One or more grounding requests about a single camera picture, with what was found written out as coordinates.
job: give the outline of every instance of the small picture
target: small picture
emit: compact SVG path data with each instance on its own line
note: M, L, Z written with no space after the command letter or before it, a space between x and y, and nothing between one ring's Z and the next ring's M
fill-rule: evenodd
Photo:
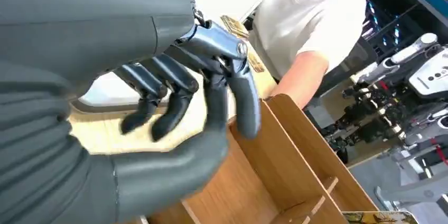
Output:
M249 64L251 65L253 70L257 73L264 72L265 71L264 67L260 62L258 62L257 57L254 55L255 51L253 48L251 48L248 42L249 32L246 30L246 28L237 20L234 20L226 15L221 16L221 20L224 22L224 25L231 34L244 40L248 44L249 54L247 54L247 56L249 59Z
M343 212L349 224L418 224L410 212Z

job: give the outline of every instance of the gray robotic arm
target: gray robotic arm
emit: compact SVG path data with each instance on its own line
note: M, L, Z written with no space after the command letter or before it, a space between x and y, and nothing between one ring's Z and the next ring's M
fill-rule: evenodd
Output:
M421 54L423 50L435 44L436 42L437 36L435 34L426 33L422 35L410 46L402 49L392 57L383 60L372 72L362 75L359 78L358 82L373 84L383 79L384 77L395 73L396 71L398 71L398 69L400 69L401 64L412 60L413 58Z
M404 142L411 146L445 134L448 134L448 116L440 117L424 128L415 127L406 133Z
M411 127L422 127L435 122L437 119L448 115L448 103L442 102L435 107L427 108L411 119Z
M227 152L227 84L239 129L256 135L259 107L245 46L211 22L196 26L194 0L0 2L0 223L121 222L200 190ZM188 76L168 73L179 67L173 61L205 76L202 133L168 153L118 155L90 155L69 134L67 99L107 71L153 98L142 101L129 130L150 116L164 80L192 95L195 87L183 85ZM170 126L185 105L173 106Z

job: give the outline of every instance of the red cable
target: red cable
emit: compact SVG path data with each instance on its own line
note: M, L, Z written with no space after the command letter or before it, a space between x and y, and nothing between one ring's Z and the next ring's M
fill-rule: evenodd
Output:
M437 145L437 142L435 141L434 138L430 139L430 141L431 141L431 143L432 143L433 145ZM437 154L440 156L440 159L442 159L442 161L443 161L446 165L448 165L448 160L446 159L445 154L443 154L443 151L442 151L442 149L440 148L440 146L436 146L436 147L435 147L435 150L436 150Z
M384 90L389 90L389 87L386 85L386 83L384 81L380 80L378 83L381 85L381 87Z

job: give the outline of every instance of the wooden shelf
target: wooden shelf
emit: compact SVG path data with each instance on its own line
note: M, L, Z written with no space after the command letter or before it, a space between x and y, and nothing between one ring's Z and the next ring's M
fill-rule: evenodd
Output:
M247 140L231 123L217 174L152 224L347 224L341 211L378 211L290 97L260 105L258 136Z
M325 179L322 184L324 186L324 188L326 189L326 191L331 194L331 192L333 191L334 187L336 187L336 184L339 182L339 179L334 177L334 178L327 178Z

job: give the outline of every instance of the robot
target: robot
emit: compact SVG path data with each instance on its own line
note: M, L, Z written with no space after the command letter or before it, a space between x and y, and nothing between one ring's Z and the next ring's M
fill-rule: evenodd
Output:
M0 223L124 222L200 190L228 150L228 86L238 129L256 136L247 47L206 21L194 0L0 2ZM160 139L198 90L184 66L204 76L207 121L174 150L91 155L70 135L69 102L113 71L140 94L123 133L148 121L171 91L151 130Z
M386 58L358 82L343 91L354 104L321 134L344 161L347 146L402 138L411 146L448 134L448 47L432 33Z

